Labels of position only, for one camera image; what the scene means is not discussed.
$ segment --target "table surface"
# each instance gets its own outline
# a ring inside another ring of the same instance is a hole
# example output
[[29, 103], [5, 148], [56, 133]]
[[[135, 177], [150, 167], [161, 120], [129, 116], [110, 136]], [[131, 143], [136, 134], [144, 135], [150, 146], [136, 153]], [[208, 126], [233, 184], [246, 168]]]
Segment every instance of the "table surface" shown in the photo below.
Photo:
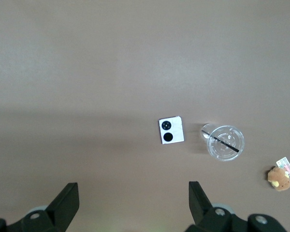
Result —
[[[162, 145], [158, 119], [185, 141]], [[212, 158], [204, 123], [246, 144]], [[182, 232], [188, 183], [290, 232], [290, 1], [0, 1], [0, 218], [11, 224], [78, 182], [68, 231]]]

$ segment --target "silver bolt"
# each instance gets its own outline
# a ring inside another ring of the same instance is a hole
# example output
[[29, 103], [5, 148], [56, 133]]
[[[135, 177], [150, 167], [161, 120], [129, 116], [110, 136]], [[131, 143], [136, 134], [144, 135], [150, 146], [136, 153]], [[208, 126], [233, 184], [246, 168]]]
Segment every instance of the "silver bolt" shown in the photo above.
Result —
[[36, 214], [32, 214], [30, 216], [30, 219], [37, 219], [40, 216], [40, 214], [36, 213]]
[[260, 216], [260, 215], [256, 216], [256, 220], [257, 220], [258, 223], [267, 224], [267, 220], [263, 216]]
[[226, 215], [226, 212], [224, 212], [223, 209], [216, 209], [215, 212], [219, 216], [225, 216]]

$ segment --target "plush keychain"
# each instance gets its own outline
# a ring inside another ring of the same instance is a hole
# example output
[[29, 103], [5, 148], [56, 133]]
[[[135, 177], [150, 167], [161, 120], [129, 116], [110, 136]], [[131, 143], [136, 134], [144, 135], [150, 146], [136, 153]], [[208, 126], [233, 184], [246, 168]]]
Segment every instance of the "plush keychain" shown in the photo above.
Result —
[[275, 167], [267, 175], [267, 180], [271, 182], [277, 191], [283, 191], [290, 188], [290, 176], [282, 168]]

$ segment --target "yellow plush ear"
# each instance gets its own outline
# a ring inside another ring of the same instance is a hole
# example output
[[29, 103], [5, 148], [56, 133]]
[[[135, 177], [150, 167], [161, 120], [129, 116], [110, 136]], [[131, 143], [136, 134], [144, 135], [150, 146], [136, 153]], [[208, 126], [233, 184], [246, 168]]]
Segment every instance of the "yellow plush ear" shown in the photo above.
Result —
[[279, 186], [279, 182], [278, 181], [272, 181], [272, 185], [275, 186], [275, 187], [278, 187]]

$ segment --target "black straw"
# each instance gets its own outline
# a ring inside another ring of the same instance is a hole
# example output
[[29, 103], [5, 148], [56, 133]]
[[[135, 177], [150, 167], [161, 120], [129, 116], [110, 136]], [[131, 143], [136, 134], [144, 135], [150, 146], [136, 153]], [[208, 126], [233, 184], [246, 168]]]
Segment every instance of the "black straw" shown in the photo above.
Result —
[[210, 137], [216, 139], [218, 142], [221, 142], [223, 145], [227, 146], [228, 148], [231, 148], [233, 151], [236, 151], [236, 152], [239, 152], [240, 150], [239, 149], [236, 149], [235, 147], [229, 145], [229, 144], [226, 144], [224, 141], [221, 141], [220, 139], [216, 138], [216, 137], [213, 137], [211, 134], [207, 133], [206, 131], [202, 130], [203, 133], [209, 135]]

